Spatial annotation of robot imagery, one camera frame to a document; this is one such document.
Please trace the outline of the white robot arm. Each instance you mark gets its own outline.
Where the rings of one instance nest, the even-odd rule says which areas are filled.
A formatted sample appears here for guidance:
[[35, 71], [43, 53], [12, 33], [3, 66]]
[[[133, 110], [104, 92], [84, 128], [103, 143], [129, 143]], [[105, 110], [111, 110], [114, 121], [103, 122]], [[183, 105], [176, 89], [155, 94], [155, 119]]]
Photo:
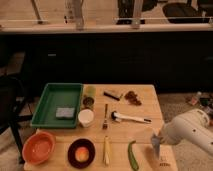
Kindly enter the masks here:
[[159, 131], [162, 144], [177, 145], [183, 139], [213, 156], [213, 132], [207, 129], [210, 117], [201, 109], [192, 109], [175, 116]]

